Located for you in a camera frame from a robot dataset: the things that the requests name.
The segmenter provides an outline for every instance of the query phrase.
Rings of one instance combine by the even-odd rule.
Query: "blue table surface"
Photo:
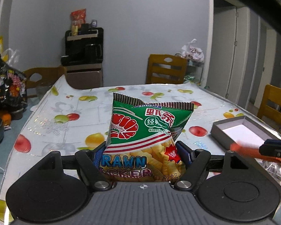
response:
[[[30,108],[40,101],[38,98],[28,99],[28,107],[23,112],[23,117],[19,120],[14,120],[11,122],[11,129],[4,132],[4,138],[0,144],[0,167],[5,168],[6,162],[8,160],[8,156],[13,148],[13,145],[21,132],[24,124],[27,119],[30,117],[32,112]],[[3,171],[0,170],[0,183],[3,178]]]

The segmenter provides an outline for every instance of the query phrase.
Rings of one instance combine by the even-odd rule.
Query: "fruit print tablecloth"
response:
[[[12,221],[12,217],[8,218],[5,212],[6,191],[46,154],[60,151],[62,155],[73,155],[80,149],[93,149],[106,140],[113,92],[140,98],[146,103],[193,102],[194,112],[178,140],[192,149],[205,149],[214,155],[224,154],[224,149],[210,136],[213,122],[243,114],[257,121],[247,111],[192,83],[76,90],[62,76],[31,114],[10,154],[0,191],[0,224],[7,224],[4,223],[6,219]],[[264,126],[277,134],[270,127]],[[65,170],[65,173],[78,177],[74,170]]]

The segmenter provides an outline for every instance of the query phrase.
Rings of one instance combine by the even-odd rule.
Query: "prawn cracker bag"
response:
[[[185,165],[174,141],[193,109],[193,103],[145,104],[140,99],[114,93],[100,171],[114,181],[178,180]]]

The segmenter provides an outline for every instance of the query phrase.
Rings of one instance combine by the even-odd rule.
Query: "wooden chair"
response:
[[[265,86],[257,117],[261,119],[266,116],[281,125],[281,112],[268,106],[268,100],[281,106],[281,89],[272,85]]]
[[[62,75],[67,73],[67,70],[65,67],[56,67],[56,68],[43,67],[43,68],[30,68],[30,69],[24,71],[23,73],[27,77],[26,88],[32,89],[32,88],[35,88],[40,83],[56,82]],[[42,76],[42,78],[38,81],[30,80],[30,77],[35,73],[40,74]],[[30,96],[28,96],[28,98],[33,98],[36,96],[37,95],[30,95]]]
[[[159,67],[158,64],[170,65],[171,68]],[[172,55],[151,54],[148,60],[146,84],[182,84],[185,76],[187,59]],[[169,76],[163,78],[153,73]]]

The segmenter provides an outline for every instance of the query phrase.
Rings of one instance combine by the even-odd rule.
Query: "red maple leaf graphic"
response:
[[[169,156],[169,161],[175,161],[175,163],[181,161],[181,158],[177,153],[176,146],[174,145],[170,145],[169,147],[166,147],[165,154]]]

